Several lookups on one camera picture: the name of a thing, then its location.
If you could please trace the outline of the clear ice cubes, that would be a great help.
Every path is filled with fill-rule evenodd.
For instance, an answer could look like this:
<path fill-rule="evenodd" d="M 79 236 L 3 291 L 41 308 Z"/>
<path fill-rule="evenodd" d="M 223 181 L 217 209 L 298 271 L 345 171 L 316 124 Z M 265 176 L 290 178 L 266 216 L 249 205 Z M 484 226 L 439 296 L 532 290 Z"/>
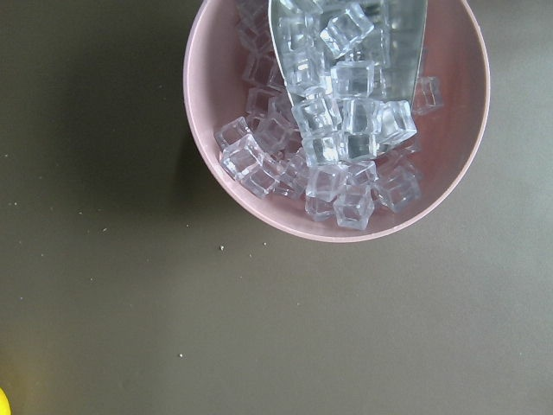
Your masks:
<path fill-rule="evenodd" d="M 421 75 L 424 1 L 239 1 L 245 114 L 214 133 L 225 172 L 315 222 L 365 230 L 421 198 L 415 119 L 439 107 Z"/>

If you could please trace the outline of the metal ice scoop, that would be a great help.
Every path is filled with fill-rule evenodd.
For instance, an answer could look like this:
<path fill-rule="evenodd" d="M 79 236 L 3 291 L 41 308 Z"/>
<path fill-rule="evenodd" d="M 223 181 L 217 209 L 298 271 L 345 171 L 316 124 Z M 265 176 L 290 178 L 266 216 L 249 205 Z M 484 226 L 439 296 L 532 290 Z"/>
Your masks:
<path fill-rule="evenodd" d="M 416 134 L 425 1 L 271 1 L 269 28 L 312 165 L 372 160 Z"/>

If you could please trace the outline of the pink bowl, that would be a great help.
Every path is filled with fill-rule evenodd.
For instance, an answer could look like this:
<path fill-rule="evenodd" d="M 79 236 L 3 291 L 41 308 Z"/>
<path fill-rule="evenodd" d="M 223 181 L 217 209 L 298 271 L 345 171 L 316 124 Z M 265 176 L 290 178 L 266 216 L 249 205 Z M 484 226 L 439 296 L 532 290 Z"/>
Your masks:
<path fill-rule="evenodd" d="M 443 107 L 416 118 L 422 145 L 414 155 L 422 196 L 400 213 L 377 211 L 365 231 L 308 218 L 301 201 L 259 199 L 219 165 L 213 132 L 238 117 L 246 102 L 239 69 L 245 63 L 233 1 L 205 1 L 194 19 L 183 63 L 183 97 L 196 146 L 219 185 L 243 209 L 295 236 L 332 243 L 378 239 L 398 232 L 433 211 L 466 174 L 484 135 L 490 101 L 490 69 L 480 26 L 465 1 L 430 1 L 424 69 L 440 81 Z"/>

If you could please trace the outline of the yellow lemon near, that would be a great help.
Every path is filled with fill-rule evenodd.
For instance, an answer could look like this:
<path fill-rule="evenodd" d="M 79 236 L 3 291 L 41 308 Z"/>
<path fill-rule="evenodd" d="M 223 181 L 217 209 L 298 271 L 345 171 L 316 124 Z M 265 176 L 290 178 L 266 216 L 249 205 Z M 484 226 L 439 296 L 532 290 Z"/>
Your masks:
<path fill-rule="evenodd" d="M 0 388 L 0 415 L 11 415 L 11 407 L 8 396 L 5 391 Z"/>

